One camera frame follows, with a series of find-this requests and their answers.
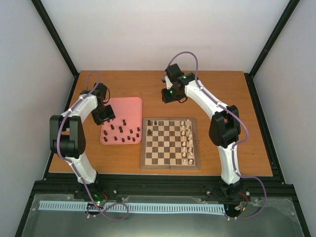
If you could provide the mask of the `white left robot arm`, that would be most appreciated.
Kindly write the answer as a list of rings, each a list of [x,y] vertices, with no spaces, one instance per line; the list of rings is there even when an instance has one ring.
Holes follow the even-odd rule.
[[[83,122],[92,115],[96,125],[115,119],[111,105],[105,104],[108,88],[96,83],[92,90],[84,90],[78,100],[64,113],[53,115],[49,120],[50,149],[74,171],[80,183],[87,184],[85,192],[96,199],[103,187],[95,182],[97,171],[91,166],[86,154]]]

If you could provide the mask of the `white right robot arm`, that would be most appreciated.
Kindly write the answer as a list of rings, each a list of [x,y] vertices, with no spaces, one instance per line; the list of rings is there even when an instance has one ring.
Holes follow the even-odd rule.
[[[166,88],[161,90],[164,103],[191,98],[209,116],[209,138],[218,148],[221,178],[225,182],[221,185],[222,197],[232,199],[241,188],[237,167],[237,141],[240,135],[238,108],[222,103],[194,73],[185,74],[177,64],[167,66],[162,81],[166,83]]]

